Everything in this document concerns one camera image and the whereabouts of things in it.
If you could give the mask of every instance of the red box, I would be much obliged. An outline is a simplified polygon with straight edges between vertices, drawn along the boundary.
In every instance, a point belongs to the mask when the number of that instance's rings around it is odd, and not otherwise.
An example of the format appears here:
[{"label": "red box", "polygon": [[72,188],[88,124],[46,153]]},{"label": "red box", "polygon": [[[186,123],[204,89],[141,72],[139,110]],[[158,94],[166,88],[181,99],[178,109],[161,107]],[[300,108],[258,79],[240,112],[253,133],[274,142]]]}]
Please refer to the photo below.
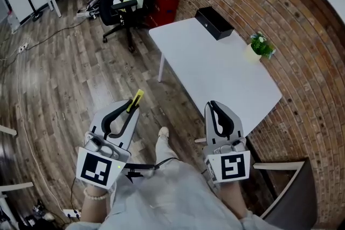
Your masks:
[{"label": "red box", "polygon": [[174,22],[178,0],[155,0],[153,11],[147,16],[150,27],[158,27]]}]

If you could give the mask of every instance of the white cloth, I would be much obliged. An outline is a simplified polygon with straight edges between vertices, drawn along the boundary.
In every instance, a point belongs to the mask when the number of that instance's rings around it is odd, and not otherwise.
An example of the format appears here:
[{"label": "white cloth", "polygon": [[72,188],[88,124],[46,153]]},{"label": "white cloth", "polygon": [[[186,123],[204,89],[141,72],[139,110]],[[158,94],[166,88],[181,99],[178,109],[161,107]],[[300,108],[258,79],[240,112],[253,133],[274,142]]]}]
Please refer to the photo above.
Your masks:
[{"label": "white cloth", "polygon": [[[165,137],[158,139],[156,155],[157,163],[177,157]],[[102,224],[77,222],[67,228],[97,229],[277,230],[251,212],[238,220],[210,191],[200,173],[175,159],[145,178],[140,187],[124,175],[119,177],[115,202]]]}]

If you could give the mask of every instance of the black box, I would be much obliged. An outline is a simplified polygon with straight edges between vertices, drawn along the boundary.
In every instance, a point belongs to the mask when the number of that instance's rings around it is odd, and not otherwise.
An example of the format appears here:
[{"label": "black box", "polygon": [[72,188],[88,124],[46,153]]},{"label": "black box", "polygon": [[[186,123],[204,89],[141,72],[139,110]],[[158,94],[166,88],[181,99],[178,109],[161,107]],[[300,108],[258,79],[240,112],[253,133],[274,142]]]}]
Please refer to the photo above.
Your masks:
[{"label": "black box", "polygon": [[195,18],[216,39],[220,40],[231,35],[233,27],[212,7],[197,10]]}]

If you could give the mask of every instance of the black office chair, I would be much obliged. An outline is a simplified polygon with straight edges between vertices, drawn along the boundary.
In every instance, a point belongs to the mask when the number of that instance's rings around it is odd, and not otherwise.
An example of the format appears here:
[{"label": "black office chair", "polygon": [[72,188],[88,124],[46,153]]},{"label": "black office chair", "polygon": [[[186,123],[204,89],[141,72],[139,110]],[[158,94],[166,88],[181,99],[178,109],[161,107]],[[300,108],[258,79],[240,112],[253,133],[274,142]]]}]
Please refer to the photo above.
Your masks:
[{"label": "black office chair", "polygon": [[119,24],[110,31],[104,33],[103,42],[107,42],[107,36],[121,29],[126,29],[128,49],[130,52],[134,52],[132,34],[130,33],[131,27],[138,27],[139,17],[147,12],[154,4],[154,0],[144,0],[143,8],[136,11],[132,11],[133,6],[137,6],[137,0],[130,0],[113,5],[113,0],[101,0],[100,1],[100,16],[103,23],[107,26]]}]

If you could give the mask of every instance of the person's leg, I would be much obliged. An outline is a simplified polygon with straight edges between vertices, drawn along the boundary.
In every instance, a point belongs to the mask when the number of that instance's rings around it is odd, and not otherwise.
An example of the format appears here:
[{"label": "person's leg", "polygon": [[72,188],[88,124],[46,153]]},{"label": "person's leg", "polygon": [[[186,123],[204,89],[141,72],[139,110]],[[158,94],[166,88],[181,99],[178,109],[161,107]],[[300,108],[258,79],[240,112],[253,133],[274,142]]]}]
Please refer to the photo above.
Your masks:
[{"label": "person's leg", "polygon": [[167,127],[162,127],[158,134],[158,140],[156,144],[156,164],[171,157],[178,158],[176,153],[169,146],[168,139],[169,129]]}]

